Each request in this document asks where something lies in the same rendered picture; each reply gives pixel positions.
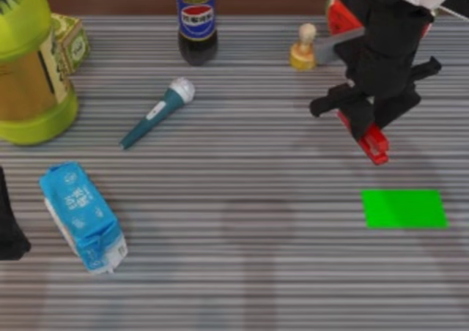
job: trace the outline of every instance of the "brown liquid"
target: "brown liquid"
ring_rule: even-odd
[[[52,35],[38,51],[0,64],[0,122],[41,116],[67,96],[69,82],[58,68]]]

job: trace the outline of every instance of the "small box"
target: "small box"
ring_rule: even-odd
[[[119,221],[78,163],[41,177],[45,205],[73,252],[94,275],[114,272],[128,249]]]
[[[90,52],[83,23],[79,18],[52,14],[52,25],[59,46],[57,60],[65,73],[72,75]]]

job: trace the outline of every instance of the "green jar base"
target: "green jar base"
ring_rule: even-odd
[[[65,100],[47,113],[25,122],[0,122],[0,138],[19,146],[34,146],[61,135],[75,121],[78,98],[72,87]]]

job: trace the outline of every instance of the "green and yellow box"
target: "green and yellow box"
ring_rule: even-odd
[[[52,14],[52,24],[59,45],[57,59],[65,73],[72,75],[90,52],[83,23],[79,18]]]

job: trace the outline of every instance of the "pepsi logo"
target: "pepsi logo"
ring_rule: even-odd
[[[182,22],[185,26],[197,27],[209,23],[214,18],[210,5],[193,5],[182,10]]]

